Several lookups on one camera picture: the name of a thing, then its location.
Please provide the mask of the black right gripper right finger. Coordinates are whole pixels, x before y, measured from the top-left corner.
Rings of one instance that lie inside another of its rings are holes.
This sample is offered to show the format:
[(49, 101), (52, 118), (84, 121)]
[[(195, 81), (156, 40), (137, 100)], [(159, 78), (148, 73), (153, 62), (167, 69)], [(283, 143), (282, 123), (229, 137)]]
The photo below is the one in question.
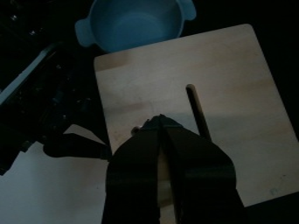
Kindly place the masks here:
[(160, 117), (177, 224), (248, 224), (232, 160), (207, 138)]

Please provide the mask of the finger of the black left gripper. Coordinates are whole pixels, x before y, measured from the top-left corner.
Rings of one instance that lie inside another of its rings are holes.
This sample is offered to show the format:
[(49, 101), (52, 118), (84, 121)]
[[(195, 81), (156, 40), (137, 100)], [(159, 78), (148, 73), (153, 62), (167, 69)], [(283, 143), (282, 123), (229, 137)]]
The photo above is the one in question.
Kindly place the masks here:
[(111, 148), (100, 142), (69, 133), (49, 139), (43, 146), (44, 153), (53, 158), (99, 158), (109, 160)]

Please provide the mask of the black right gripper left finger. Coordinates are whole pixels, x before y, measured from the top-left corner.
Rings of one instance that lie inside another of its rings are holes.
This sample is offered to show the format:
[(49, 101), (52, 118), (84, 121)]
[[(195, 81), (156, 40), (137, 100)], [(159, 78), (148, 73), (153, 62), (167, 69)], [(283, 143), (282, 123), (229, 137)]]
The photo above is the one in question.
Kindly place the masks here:
[(119, 146), (109, 160), (101, 224), (160, 224), (159, 129), (155, 116)]

